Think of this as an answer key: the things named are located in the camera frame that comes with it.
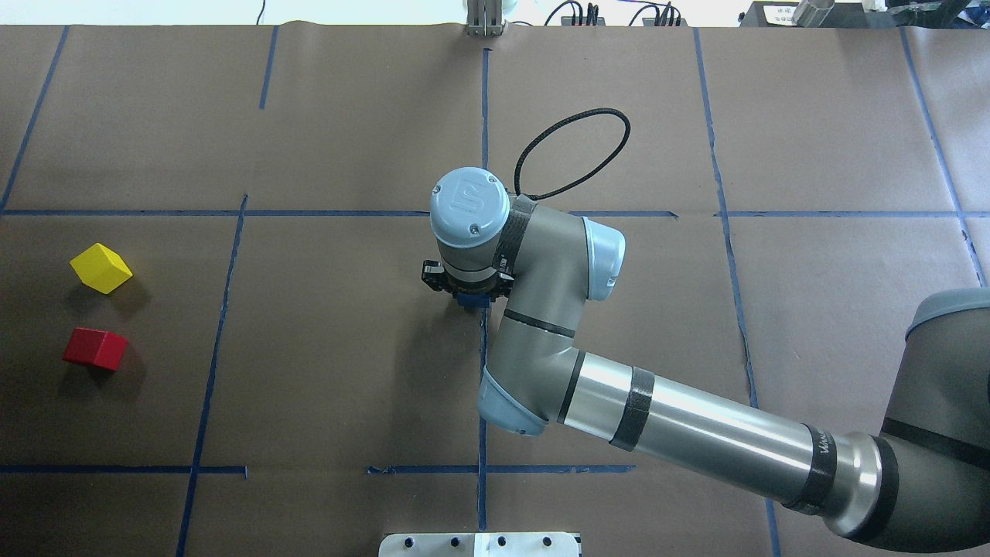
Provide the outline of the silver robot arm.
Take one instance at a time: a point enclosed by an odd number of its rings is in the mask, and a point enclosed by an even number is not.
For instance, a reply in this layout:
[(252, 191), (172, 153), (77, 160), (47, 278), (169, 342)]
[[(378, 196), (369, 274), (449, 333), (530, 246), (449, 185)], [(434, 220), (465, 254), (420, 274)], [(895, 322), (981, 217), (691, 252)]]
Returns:
[(434, 290), (508, 299), (482, 367), (489, 424), (540, 435), (555, 421), (819, 516), (895, 552), (988, 543), (988, 290), (927, 297), (875, 435), (834, 434), (574, 346), (587, 301), (611, 295), (618, 230), (509, 194), (481, 168), (432, 187)]

